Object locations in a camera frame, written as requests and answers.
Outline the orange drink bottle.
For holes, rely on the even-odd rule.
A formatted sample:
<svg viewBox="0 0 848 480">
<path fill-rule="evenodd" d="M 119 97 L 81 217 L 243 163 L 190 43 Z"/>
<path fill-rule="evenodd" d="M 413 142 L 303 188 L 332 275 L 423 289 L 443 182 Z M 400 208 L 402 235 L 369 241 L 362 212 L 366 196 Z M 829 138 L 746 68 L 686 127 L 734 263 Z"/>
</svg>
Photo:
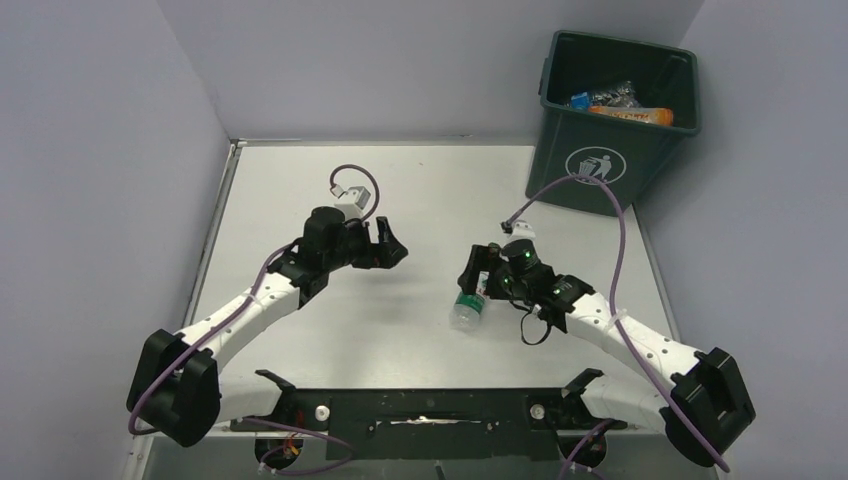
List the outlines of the orange drink bottle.
<svg viewBox="0 0 848 480">
<path fill-rule="evenodd" d="M 659 126 L 670 127 L 674 122 L 673 111 L 668 108 L 628 108 L 595 105 L 590 106 L 588 111 L 590 113 L 605 115 L 622 120 Z"/>
</svg>

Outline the clear bottle blue white label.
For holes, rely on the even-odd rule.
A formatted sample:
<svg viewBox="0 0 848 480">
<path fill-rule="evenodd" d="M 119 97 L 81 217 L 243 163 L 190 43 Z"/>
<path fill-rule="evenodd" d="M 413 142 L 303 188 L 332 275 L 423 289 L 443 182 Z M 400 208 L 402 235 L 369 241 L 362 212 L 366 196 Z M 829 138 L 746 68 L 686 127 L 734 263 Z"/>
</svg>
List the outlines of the clear bottle blue white label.
<svg viewBox="0 0 848 480">
<path fill-rule="evenodd" d="M 575 110 L 586 110 L 590 107 L 614 107 L 614 108 L 641 108 L 642 105 L 636 98 L 636 90 L 629 80 L 602 87 L 600 89 L 588 90 L 572 95 L 565 104 L 566 107 Z"/>
</svg>

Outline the clear bottle green cap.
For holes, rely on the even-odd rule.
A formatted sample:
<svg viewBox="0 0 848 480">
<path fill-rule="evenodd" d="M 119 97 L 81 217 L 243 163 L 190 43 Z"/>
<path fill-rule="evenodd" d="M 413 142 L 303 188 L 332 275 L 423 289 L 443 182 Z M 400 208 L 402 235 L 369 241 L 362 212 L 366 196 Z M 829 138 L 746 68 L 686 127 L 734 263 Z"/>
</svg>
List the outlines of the clear bottle green cap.
<svg viewBox="0 0 848 480">
<path fill-rule="evenodd" d="M 464 333 L 479 329 L 489 300 L 486 293 L 488 280 L 489 274 L 482 272 L 472 294 L 465 294 L 462 291 L 458 293 L 448 317 L 449 326 L 452 329 Z"/>
</svg>

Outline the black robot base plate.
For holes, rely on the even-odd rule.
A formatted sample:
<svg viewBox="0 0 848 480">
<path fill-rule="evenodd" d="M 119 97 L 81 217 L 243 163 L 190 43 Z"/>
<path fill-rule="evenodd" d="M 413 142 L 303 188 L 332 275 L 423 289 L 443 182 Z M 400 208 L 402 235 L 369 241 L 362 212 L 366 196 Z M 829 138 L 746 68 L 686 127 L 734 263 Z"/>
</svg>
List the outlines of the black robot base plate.
<svg viewBox="0 0 848 480">
<path fill-rule="evenodd" d="M 600 424 L 573 395 L 544 388 L 306 388 L 272 375 L 280 398 L 238 431 L 297 426 L 336 438 L 329 460 L 553 461 Z"/>
</svg>

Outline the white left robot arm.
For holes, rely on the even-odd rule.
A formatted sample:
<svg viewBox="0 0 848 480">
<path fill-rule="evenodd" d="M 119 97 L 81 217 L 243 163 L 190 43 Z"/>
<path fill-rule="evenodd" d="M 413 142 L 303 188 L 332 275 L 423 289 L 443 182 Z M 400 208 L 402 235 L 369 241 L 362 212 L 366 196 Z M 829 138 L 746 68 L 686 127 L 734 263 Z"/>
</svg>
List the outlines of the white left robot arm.
<svg viewBox="0 0 848 480">
<path fill-rule="evenodd" d="M 300 237 L 270 254 L 249 288 L 205 319 L 145 341 L 126 402 L 133 435 L 162 433 L 183 447 L 213 426 L 273 412 L 288 385 L 260 372 L 226 387 L 226 365 L 272 324 L 305 307 L 345 268 L 392 269 L 408 255 L 384 216 L 372 238 L 368 221 L 317 207 Z"/>
</svg>

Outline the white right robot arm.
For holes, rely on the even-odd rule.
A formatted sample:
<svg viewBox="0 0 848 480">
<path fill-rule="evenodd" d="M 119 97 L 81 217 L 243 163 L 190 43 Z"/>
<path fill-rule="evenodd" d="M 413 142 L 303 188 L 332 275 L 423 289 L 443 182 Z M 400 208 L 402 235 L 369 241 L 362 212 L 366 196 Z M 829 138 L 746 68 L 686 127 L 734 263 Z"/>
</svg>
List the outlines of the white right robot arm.
<svg viewBox="0 0 848 480">
<path fill-rule="evenodd" d="M 612 294 L 556 272 L 539 258 L 527 223 L 510 219 L 502 230 L 505 244 L 471 246 L 457 279 L 460 290 L 514 302 L 644 380 L 618 383 L 601 371 L 585 370 L 565 388 L 566 420 L 578 427 L 599 418 L 649 428 L 664 434 L 691 462 L 724 467 L 724 453 L 756 417 L 736 359 L 721 348 L 704 352 L 661 334 L 619 307 Z"/>
</svg>

